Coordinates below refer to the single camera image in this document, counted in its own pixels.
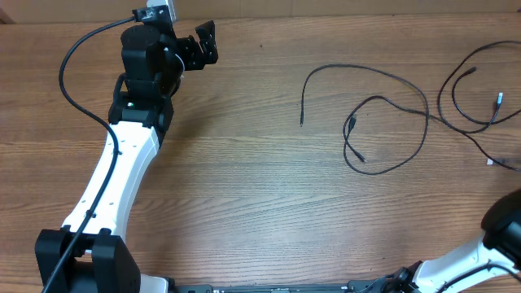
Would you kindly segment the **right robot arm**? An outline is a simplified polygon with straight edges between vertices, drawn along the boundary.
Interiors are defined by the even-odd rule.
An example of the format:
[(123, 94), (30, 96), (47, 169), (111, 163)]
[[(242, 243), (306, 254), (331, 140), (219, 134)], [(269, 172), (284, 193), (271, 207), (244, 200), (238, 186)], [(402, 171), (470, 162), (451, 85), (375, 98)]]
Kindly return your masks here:
[(478, 238), (387, 280), (382, 292), (460, 292), (501, 275), (520, 279), (520, 191), (499, 199), (481, 221)]

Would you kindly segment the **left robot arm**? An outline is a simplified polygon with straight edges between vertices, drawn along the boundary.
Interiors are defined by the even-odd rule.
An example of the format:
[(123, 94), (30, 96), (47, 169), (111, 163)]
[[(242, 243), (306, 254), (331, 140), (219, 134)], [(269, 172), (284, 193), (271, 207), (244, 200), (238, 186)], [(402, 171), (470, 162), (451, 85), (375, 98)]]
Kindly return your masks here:
[(125, 70), (118, 76), (103, 127), (107, 140), (80, 201), (58, 230), (35, 244), (46, 292), (173, 292), (171, 278), (142, 273), (125, 243), (144, 173), (173, 118), (173, 95), (187, 71), (218, 59), (215, 24), (179, 38), (168, 20), (126, 21)]

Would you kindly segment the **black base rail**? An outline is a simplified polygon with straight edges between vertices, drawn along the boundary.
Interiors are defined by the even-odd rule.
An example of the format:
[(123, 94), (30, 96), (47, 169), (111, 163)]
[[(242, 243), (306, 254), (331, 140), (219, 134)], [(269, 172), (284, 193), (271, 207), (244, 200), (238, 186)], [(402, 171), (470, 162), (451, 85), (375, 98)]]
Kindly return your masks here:
[(351, 280), (336, 284), (212, 286), (177, 285), (173, 278), (142, 274), (141, 284), (132, 292), (139, 293), (383, 293), (383, 292), (440, 292), (414, 284), (412, 272), (402, 268), (393, 274), (373, 280)]

